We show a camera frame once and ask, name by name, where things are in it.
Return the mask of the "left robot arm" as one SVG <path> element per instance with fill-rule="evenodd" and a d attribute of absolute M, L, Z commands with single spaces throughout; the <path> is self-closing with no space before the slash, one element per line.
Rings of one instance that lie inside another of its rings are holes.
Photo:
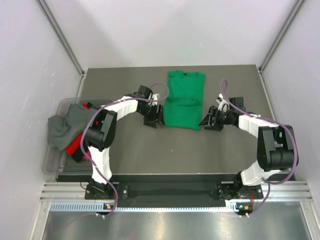
<path fill-rule="evenodd" d="M 156 128 L 165 125 L 160 94 L 141 85 L 138 91 L 98 108 L 85 127 L 80 149 L 92 164 L 92 176 L 86 187 L 86 200 L 104 200 L 117 197 L 111 182 L 110 148 L 116 136 L 117 122 L 129 114 L 139 113 L 143 124 Z"/>

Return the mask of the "green t shirt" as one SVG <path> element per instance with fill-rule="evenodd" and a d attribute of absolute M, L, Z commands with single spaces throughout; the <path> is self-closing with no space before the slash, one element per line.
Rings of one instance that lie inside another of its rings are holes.
<path fill-rule="evenodd" d="M 206 75 L 201 72 L 169 71 L 168 97 L 164 104 L 167 127 L 200 130 Z"/>

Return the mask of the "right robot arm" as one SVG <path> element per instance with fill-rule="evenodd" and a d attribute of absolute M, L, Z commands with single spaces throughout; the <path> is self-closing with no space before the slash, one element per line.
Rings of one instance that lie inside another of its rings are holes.
<path fill-rule="evenodd" d="M 249 168 L 237 173 L 233 183 L 217 184 L 217 193 L 224 200 L 263 199 L 263 180 L 298 163 L 292 143 L 293 128 L 260 119 L 254 113 L 244 114 L 246 108 L 243 97 L 225 100 L 219 95 L 216 101 L 218 106 L 210 106 L 199 127 L 222 131 L 224 126 L 231 125 L 257 139 L 256 161 Z"/>

